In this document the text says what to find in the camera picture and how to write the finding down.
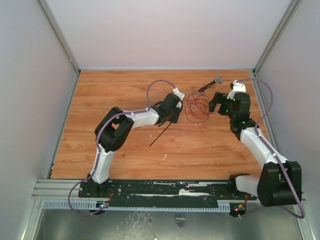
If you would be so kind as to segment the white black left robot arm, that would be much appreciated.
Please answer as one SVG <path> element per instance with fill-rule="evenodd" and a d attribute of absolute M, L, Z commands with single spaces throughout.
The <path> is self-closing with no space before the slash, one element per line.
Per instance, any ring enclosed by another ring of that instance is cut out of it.
<path fill-rule="evenodd" d="M 105 183 L 110 177 L 113 157 L 125 143 L 131 130 L 144 126 L 161 126 L 166 122 L 176 124 L 183 109 L 185 94 L 177 88 L 163 101 L 144 109 L 123 111 L 113 107 L 96 127 L 96 156 L 88 175 L 90 191 L 103 197 L 108 190 Z"/>

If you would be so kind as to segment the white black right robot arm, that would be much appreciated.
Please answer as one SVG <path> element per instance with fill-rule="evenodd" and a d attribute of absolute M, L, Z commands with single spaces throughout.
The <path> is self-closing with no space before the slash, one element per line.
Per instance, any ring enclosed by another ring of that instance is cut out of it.
<path fill-rule="evenodd" d="M 251 100 L 247 93 L 235 93 L 232 98 L 216 92 L 209 103 L 213 112 L 229 118 L 230 130 L 253 154 L 262 168 L 260 177 L 247 173 L 230 175 L 227 194 L 239 199 L 244 193 L 257 197 L 264 207 L 298 204 L 302 200 L 302 168 L 296 161 L 282 156 L 264 137 L 250 117 Z"/>

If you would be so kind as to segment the black zip tie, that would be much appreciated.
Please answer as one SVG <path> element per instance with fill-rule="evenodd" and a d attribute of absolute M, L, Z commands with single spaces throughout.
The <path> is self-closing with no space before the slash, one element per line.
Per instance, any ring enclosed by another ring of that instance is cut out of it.
<path fill-rule="evenodd" d="M 151 142 L 151 144 L 149 145 L 149 147 L 151 147 L 162 135 L 163 133 L 171 126 L 172 122 L 170 122 L 165 129 Z"/>

